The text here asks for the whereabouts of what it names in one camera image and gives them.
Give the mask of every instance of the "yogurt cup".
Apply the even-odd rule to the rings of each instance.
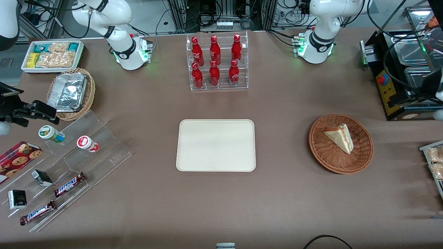
[[[52,140],[56,143],[61,143],[65,139],[65,134],[59,132],[56,128],[50,125],[44,125],[39,130],[39,136],[43,139]]]
[[[77,140],[77,146],[80,149],[85,149],[89,152],[96,152],[100,148],[100,145],[94,142],[90,137],[88,136],[81,136]]]

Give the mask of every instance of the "wicker basket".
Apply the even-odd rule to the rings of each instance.
[[[95,82],[94,82],[94,79],[92,78],[91,74],[89,74],[88,71],[86,71],[82,68],[76,68],[73,70],[69,70],[69,71],[63,72],[62,74],[74,74],[74,73],[86,74],[86,76],[88,77],[88,82],[86,83],[86,94],[83,98],[82,109],[76,113],[57,113],[57,117],[59,117],[62,120],[66,120],[66,121],[73,121],[73,120],[76,120],[76,119],[82,117],[83,115],[85,115],[91,109],[92,102],[94,102]],[[46,101],[48,101],[49,96],[51,95],[52,87],[54,86],[54,82],[55,82],[55,79],[52,81],[52,84],[49,87],[49,91],[46,96]]]
[[[323,131],[341,124],[348,126],[354,149],[346,154]],[[311,127],[309,146],[315,158],[327,169],[339,174],[354,174],[364,170],[374,155],[374,144],[369,132],[357,120],[343,114],[323,116]]]

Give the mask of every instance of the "cookie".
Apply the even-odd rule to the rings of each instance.
[[[29,145],[27,145],[27,144],[22,144],[22,145],[20,145],[20,147],[19,147],[19,152],[20,153],[25,153],[25,154],[28,154],[30,151],[31,151],[31,147],[29,146]]]
[[[12,177],[15,173],[17,173],[17,171],[19,171],[19,170],[13,169],[13,170],[9,171],[8,173],[6,173],[6,177]]]
[[[15,165],[15,166],[22,165],[25,162],[27,162],[27,157],[21,156],[21,157],[15,158],[14,161],[12,161],[12,165]]]
[[[29,158],[35,159],[35,158],[37,158],[41,154],[42,154],[42,151],[41,150],[37,150],[37,151],[34,151],[31,154],[29,154]]]

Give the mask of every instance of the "tabletop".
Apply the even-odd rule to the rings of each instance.
[[[441,248],[443,221],[430,217],[443,215],[443,202],[418,148],[442,140],[443,123],[385,121],[376,82],[360,66],[359,41],[374,31],[342,29],[319,65],[264,31],[248,32],[249,89],[215,93],[190,91],[186,35],[159,37],[152,62],[135,71],[116,63],[104,39],[83,40],[81,67],[97,88],[92,110],[133,155],[38,233],[0,210],[0,248],[292,249],[319,234],[361,249]],[[22,100],[45,100],[53,79],[23,73]],[[309,129],[330,113],[354,117],[371,134],[364,171],[338,175],[313,157]],[[251,119],[256,169],[178,171],[184,119]],[[0,151],[21,140],[41,144],[45,124],[14,125]],[[320,245],[344,248],[329,239],[312,248]]]

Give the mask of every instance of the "yellow panel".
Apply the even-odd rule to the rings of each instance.
[[[377,77],[375,79],[377,79],[379,76],[382,76],[385,73],[386,73],[386,71],[383,70],[381,73],[379,73],[377,75]],[[386,113],[388,115],[391,115],[392,113],[394,113],[395,111],[400,109],[400,106],[396,105],[392,108],[388,106],[389,98],[392,95],[396,94],[394,84],[392,83],[391,77],[388,76],[388,79],[389,79],[388,83],[385,86],[382,86],[380,84],[377,84],[377,85],[378,85],[378,90],[380,91],[381,98],[383,100],[383,105],[385,106]]]

